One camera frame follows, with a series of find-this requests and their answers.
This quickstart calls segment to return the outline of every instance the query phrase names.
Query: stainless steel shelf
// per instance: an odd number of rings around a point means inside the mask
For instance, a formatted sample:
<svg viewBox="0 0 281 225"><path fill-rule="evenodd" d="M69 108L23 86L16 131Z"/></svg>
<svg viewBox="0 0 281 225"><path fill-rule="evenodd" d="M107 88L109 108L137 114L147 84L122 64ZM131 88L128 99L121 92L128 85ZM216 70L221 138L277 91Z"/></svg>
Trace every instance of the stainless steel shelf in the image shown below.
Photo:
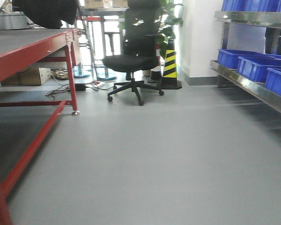
<svg viewBox="0 0 281 225"><path fill-rule="evenodd" d="M236 71L230 70L218 64L214 60L210 61L210 66L221 76L230 80L237 86L241 87L245 91L249 92L253 96L257 97L258 99L281 113L281 96L271 92L270 90L266 89L256 82L250 81L249 79L238 74Z"/></svg>
<svg viewBox="0 0 281 225"><path fill-rule="evenodd" d="M281 13L276 12L225 12L217 11L214 17L225 23L241 23L281 29Z"/></svg>

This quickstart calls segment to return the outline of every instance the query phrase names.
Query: metal shelf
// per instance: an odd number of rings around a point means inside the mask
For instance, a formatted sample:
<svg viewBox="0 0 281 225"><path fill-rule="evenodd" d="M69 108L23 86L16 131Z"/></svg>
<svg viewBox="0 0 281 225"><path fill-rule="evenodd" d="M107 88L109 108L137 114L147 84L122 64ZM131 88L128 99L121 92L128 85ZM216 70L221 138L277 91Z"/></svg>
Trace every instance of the metal shelf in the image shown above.
<svg viewBox="0 0 281 225"><path fill-rule="evenodd" d="M111 8L85 8L82 11L85 15L89 16L105 16L105 15L123 15L126 7L111 7Z"/></svg>
<svg viewBox="0 0 281 225"><path fill-rule="evenodd" d="M238 74L236 71L218 64L214 60L210 61L210 66L221 76L230 80L237 86L241 87L245 91L249 92L253 96L257 97L258 99L281 113L281 96L271 92L270 90L266 89L256 82L250 81L249 79Z"/></svg>
<svg viewBox="0 0 281 225"><path fill-rule="evenodd" d="M241 23L281 29L281 13L217 11L214 17L225 23Z"/></svg>

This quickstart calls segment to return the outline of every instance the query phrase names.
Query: black bag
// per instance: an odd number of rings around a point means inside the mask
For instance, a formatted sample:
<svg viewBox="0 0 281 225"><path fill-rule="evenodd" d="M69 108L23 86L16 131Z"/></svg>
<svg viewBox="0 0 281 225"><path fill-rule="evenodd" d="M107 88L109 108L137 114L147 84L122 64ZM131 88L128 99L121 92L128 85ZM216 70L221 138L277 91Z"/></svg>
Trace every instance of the black bag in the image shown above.
<svg viewBox="0 0 281 225"><path fill-rule="evenodd" d="M76 0L13 0L13 10L22 11L39 26L59 29L60 20L74 24Z"/></svg>

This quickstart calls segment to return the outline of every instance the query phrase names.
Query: office chair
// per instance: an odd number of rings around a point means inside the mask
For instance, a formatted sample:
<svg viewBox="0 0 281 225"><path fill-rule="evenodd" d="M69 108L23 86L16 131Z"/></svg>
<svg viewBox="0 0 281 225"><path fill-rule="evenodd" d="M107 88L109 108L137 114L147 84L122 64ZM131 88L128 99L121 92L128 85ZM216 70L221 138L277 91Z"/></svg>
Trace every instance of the office chair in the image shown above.
<svg viewBox="0 0 281 225"><path fill-rule="evenodd" d="M164 94L161 88L147 85L144 81L135 81L134 78L134 72L152 69L158 65L156 39L160 36L157 33L162 9L159 0L128 0L128 7L125 11L123 54L106 56L102 61L114 71L125 72L129 82L115 83L113 91L107 94L107 100L111 102L111 95L131 88L139 105L144 105L137 88L158 90L159 95Z"/></svg>

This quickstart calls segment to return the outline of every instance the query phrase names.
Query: metal container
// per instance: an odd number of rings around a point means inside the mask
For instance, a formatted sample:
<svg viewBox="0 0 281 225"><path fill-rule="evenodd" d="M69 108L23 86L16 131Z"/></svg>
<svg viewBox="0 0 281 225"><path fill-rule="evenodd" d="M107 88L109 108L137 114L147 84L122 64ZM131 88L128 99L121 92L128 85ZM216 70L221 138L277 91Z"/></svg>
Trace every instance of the metal container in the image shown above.
<svg viewBox="0 0 281 225"><path fill-rule="evenodd" d="M0 14L0 30L29 28L28 17L24 14Z"/></svg>

